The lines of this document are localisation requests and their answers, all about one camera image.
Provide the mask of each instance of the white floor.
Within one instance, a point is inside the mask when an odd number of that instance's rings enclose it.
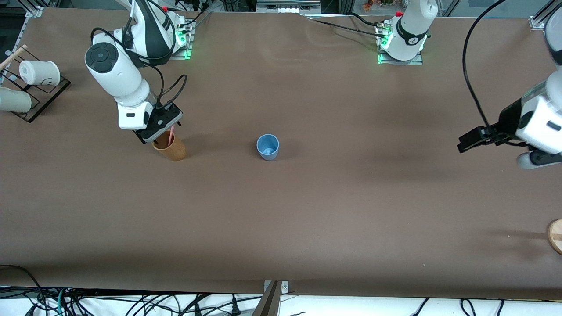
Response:
[[[237,298],[256,296],[255,294],[237,295]],[[140,297],[129,296],[133,300]],[[178,296],[181,308],[195,298],[194,295]],[[203,299],[200,307],[219,306],[229,303],[232,296],[230,294],[211,295]],[[241,311],[251,310],[256,307],[259,300],[239,302]],[[342,296],[298,296],[284,295],[280,303],[279,316],[294,316],[303,313],[303,316],[411,316],[416,312],[423,299],[413,298],[387,298],[387,297],[342,297]],[[460,309],[458,299],[430,299],[420,316],[464,316]],[[477,316],[496,316],[499,301],[496,300],[471,300]],[[81,301],[83,305],[95,316],[124,316],[133,303],[118,302],[108,300],[85,299]],[[176,301],[171,298],[162,302],[162,305],[169,306],[174,310],[178,309]],[[141,306],[133,309],[132,315]],[[1,316],[24,316],[31,307],[27,299],[2,299],[0,300]],[[471,314],[470,307],[465,304],[465,308]],[[230,312],[230,306],[223,308],[225,312]],[[34,315],[43,316],[44,311],[36,310]],[[162,309],[155,309],[148,313],[150,316],[167,316],[170,312]],[[216,311],[210,315],[225,315]],[[536,301],[506,301],[501,316],[560,316],[562,315],[562,303],[536,302]]]

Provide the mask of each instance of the pink straw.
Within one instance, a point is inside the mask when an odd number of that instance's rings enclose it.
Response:
[[[172,128],[170,128],[170,138],[168,139],[168,147],[172,145],[172,137],[174,136],[174,126],[175,125],[172,125]]]

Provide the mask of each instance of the white cup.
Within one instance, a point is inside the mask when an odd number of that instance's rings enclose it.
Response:
[[[26,113],[31,109],[31,97],[23,91],[0,88],[0,110]]]
[[[20,63],[20,77],[31,85],[58,85],[61,82],[61,72],[52,61],[24,60]]]

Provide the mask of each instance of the blue cup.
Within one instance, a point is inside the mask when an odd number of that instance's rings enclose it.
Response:
[[[257,139],[257,151],[265,160],[274,160],[279,152],[279,140],[275,135],[265,134]]]

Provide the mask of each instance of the black cable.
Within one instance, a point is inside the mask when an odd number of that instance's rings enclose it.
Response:
[[[245,298],[245,299],[238,299],[237,301],[238,301],[238,302],[244,302],[244,301],[249,301],[249,300],[257,300],[257,299],[260,299],[260,298],[261,298],[261,296],[253,296],[253,297],[247,297],[247,298]],[[212,312],[214,312],[214,311],[216,311],[216,310],[219,310],[219,309],[221,309],[221,308],[223,308],[223,307],[225,307],[225,306],[228,306],[228,305],[230,305],[230,304],[232,304],[232,302],[229,302],[229,303],[220,305],[220,306],[218,306],[218,307],[215,307],[215,308],[211,309],[209,312],[203,314],[203,316],[207,316],[207,315],[211,314]]]
[[[80,299],[78,299],[78,298],[76,298],[76,305],[78,306],[78,309],[84,309],[84,312],[82,312],[82,315],[95,316],[84,305],[82,305],[82,303],[80,303]]]
[[[236,295],[232,294],[232,312],[230,313],[231,316],[238,316],[242,312],[240,312],[240,308],[238,307],[238,301],[236,300]]]
[[[193,20],[191,20],[191,21],[189,21],[189,22],[187,22],[187,23],[184,23],[184,24],[180,24],[179,27],[182,28],[182,27],[184,27],[184,26],[187,26],[187,25],[189,25],[189,24],[195,22],[197,19],[199,19],[199,17],[203,14],[203,12],[205,12],[205,10],[201,10],[201,12],[199,12],[199,14],[198,14]]]
[[[182,310],[181,313],[178,314],[178,316],[183,316],[187,313],[187,311],[194,307],[195,304],[199,303],[201,300],[203,300],[204,298],[208,297],[210,294],[201,294],[201,295],[197,295],[195,297],[195,299],[193,301],[191,301],[191,303],[187,304],[187,306]]]
[[[37,279],[35,279],[35,277],[33,276],[33,274],[31,274],[31,272],[29,272],[27,269],[20,267],[19,265],[13,265],[13,264],[0,264],[0,268],[12,268],[12,269],[17,269],[20,271],[23,271],[25,274],[28,275],[28,277],[31,278],[31,280],[33,281],[33,283],[35,283],[35,286],[37,286],[37,290],[39,290],[39,293],[41,294],[41,296],[43,297],[43,303],[45,306],[47,306],[47,297],[45,296],[45,293],[43,293],[43,290],[41,289],[41,285],[39,285],[39,282],[37,282]]]
[[[419,314],[422,312],[423,306],[425,305],[425,303],[427,303],[427,301],[429,301],[429,297],[426,297],[425,300],[421,302],[420,306],[418,307],[418,311],[412,314],[412,316],[419,316]]]
[[[470,305],[470,309],[472,310],[472,315],[470,315],[465,309],[464,309],[464,302],[467,301],[468,305]],[[461,299],[460,300],[460,309],[463,310],[463,313],[466,316],[476,316],[476,311],[474,310],[474,305],[472,305],[472,302],[469,299]]]
[[[142,295],[142,296],[140,297],[140,299],[139,299],[135,304],[133,304],[133,306],[131,306],[131,308],[129,308],[129,310],[127,311],[127,313],[125,314],[125,316],[128,316],[129,313],[133,311],[133,308],[135,308],[135,306],[136,306],[137,304],[139,304],[140,302],[144,301],[144,299],[147,298],[147,297],[148,297],[148,295]]]
[[[375,34],[375,33],[367,32],[367,31],[352,29],[352,28],[348,28],[347,26],[337,25],[337,24],[319,21],[319,20],[314,20],[314,21],[316,21],[318,23],[326,24],[326,25],[335,26],[336,28],[346,29],[346,30],[350,30],[350,31],[358,32],[358,33],[363,33],[363,34],[369,34],[369,35],[372,35],[372,36],[375,36],[375,37],[384,37],[383,34]]]
[[[505,302],[504,299],[501,299],[501,300],[500,300],[500,307],[497,309],[496,316],[500,316],[501,310],[504,308],[504,302]]]
[[[183,8],[184,10],[187,11],[187,9],[185,8],[185,6],[183,5],[183,3],[182,3],[181,1],[176,1],[176,4],[179,4],[180,6],[182,6],[182,8]]]
[[[35,308],[36,308],[36,306],[33,305],[33,306],[28,310],[28,312],[25,313],[25,316],[33,316],[33,313],[35,312]]]
[[[238,3],[238,1],[231,1],[231,2],[228,2],[226,0],[219,0],[219,1],[224,3],[224,4],[237,4]]]
[[[352,16],[358,18],[361,22],[365,23],[366,25],[370,25],[370,26],[376,26],[377,24],[384,22],[384,20],[382,20],[380,22],[375,22],[375,23],[369,22],[369,21],[363,19],[363,17],[361,17],[359,14],[354,13],[354,12],[348,12],[348,13],[346,13],[346,15],[352,15]]]
[[[159,298],[161,295],[157,295],[153,298],[151,298],[148,302],[144,302],[144,304],[141,306],[141,308],[139,308],[134,314],[133,316],[136,316],[142,309],[144,309],[146,311],[146,305],[151,303],[153,300],[156,300],[157,298]]]
[[[164,106],[166,106],[166,105],[168,105],[168,104],[174,102],[174,100],[176,100],[176,98],[179,97],[179,95],[182,93],[183,88],[185,88],[185,84],[187,83],[187,75],[185,75],[185,74],[181,75],[181,76],[176,80],[176,82],[175,82],[169,89],[166,90],[166,92],[165,92],[164,94],[166,94],[168,91],[172,90],[172,88],[175,87],[175,85],[180,81],[181,78],[183,78],[182,86],[179,88],[178,92],[174,95],[174,97],[171,98],[171,99],[169,99],[168,102],[166,102],[166,104],[165,104]]]
[[[176,300],[176,302],[179,304],[179,301],[177,299],[177,297],[175,297],[175,295],[172,295],[172,297]],[[138,300],[130,300],[130,299],[121,299],[118,297],[96,297],[96,296],[88,296],[88,297],[83,297],[84,299],[88,299],[88,300],[107,300],[107,301],[120,301],[120,302],[130,302],[130,303],[137,303],[138,304]],[[168,307],[168,306],[162,306],[159,305],[160,302],[156,302],[156,303],[152,303],[150,302],[151,307],[147,310],[147,313],[149,313],[152,309],[154,308],[160,308],[163,310],[166,310],[168,312],[172,312],[172,314],[178,314],[179,312],[176,312],[174,309]]]
[[[466,39],[464,40],[464,46],[463,46],[463,75],[464,75],[464,80],[466,82],[466,86],[468,87],[468,90],[470,91],[470,95],[472,96],[472,99],[474,99],[474,103],[476,103],[476,108],[478,109],[478,113],[480,113],[480,117],[482,118],[482,121],[484,121],[484,125],[486,126],[486,129],[489,130],[490,133],[492,133],[493,137],[495,138],[495,142],[501,142],[501,143],[505,143],[505,144],[508,144],[508,145],[511,145],[511,146],[524,147],[524,146],[526,146],[526,144],[524,142],[511,143],[509,141],[501,141],[500,140],[500,137],[496,133],[496,131],[493,128],[490,127],[488,119],[486,118],[486,115],[484,114],[484,111],[482,110],[482,106],[480,105],[480,101],[478,100],[478,97],[476,97],[476,94],[474,93],[474,89],[472,88],[472,84],[470,83],[470,79],[468,79],[468,73],[466,72],[466,50],[468,48],[468,41],[470,39],[470,36],[472,35],[472,32],[474,31],[474,28],[476,27],[478,22],[480,22],[480,20],[486,14],[488,14],[488,12],[492,11],[495,7],[499,6],[500,4],[502,4],[506,1],[507,0],[498,0],[496,3],[489,6],[486,10],[484,10],[484,12],[482,12],[482,14],[480,14],[476,18],[476,20],[474,20],[474,22],[472,23],[472,26],[470,26],[470,29],[468,30],[468,33],[466,34]]]
[[[117,44],[121,45],[121,47],[125,48],[125,46],[123,46],[123,43],[121,43],[118,39],[116,39],[113,34],[109,33],[107,30],[104,30],[102,28],[94,28],[92,30],[92,32],[90,33],[90,41],[93,42],[94,41],[94,35],[96,33],[96,31],[102,31],[104,32],[106,35],[108,35],[109,37],[111,37],[111,39],[113,39]]]

